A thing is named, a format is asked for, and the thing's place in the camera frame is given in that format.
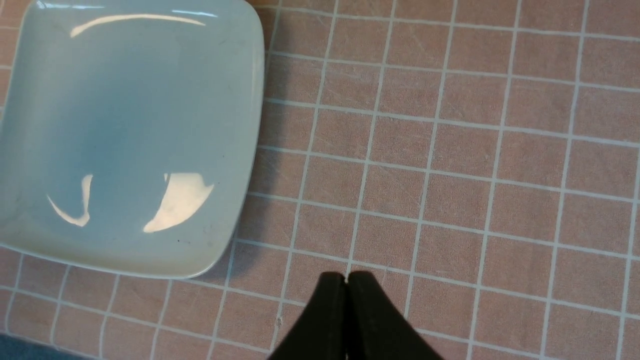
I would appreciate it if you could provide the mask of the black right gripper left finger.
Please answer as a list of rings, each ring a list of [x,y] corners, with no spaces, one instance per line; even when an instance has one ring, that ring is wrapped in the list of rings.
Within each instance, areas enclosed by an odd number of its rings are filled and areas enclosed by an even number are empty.
[[[307,305],[270,360],[345,360],[345,314],[345,276],[321,273]]]

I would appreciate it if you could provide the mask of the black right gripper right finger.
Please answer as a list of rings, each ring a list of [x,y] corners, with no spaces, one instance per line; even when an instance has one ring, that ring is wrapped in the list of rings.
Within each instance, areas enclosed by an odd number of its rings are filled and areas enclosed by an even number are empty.
[[[441,360],[398,311],[368,271],[347,277],[346,358],[348,360]]]

